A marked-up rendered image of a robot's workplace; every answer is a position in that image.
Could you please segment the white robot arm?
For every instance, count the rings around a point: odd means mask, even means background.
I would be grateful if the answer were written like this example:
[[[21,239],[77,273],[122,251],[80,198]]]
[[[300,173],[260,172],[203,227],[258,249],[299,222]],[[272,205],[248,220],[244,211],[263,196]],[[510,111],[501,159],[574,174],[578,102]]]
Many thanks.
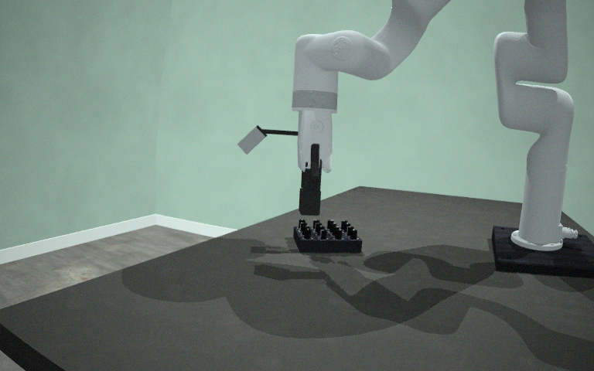
[[[292,107],[337,110],[338,71],[365,80],[387,76],[450,1],[392,0],[387,22],[371,39],[352,30],[300,36]],[[493,45],[501,124],[540,135],[527,154],[520,231],[511,240],[527,249],[552,251],[562,248],[562,239],[578,236],[560,223],[574,102],[564,90],[517,81],[561,83],[567,77],[566,0],[525,0],[524,15],[527,33],[502,32]]]

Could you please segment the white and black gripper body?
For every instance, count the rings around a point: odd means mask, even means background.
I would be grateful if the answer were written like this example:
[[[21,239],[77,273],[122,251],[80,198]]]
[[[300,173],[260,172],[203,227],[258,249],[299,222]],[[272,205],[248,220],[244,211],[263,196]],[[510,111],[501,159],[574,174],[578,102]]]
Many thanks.
[[[314,107],[292,107],[292,111],[299,112],[298,167],[303,172],[306,168],[311,168],[311,145],[319,144],[319,164],[320,159],[322,159],[322,169],[325,167],[323,171],[330,173],[332,170],[333,136],[332,115],[330,112],[337,113],[337,110]]]

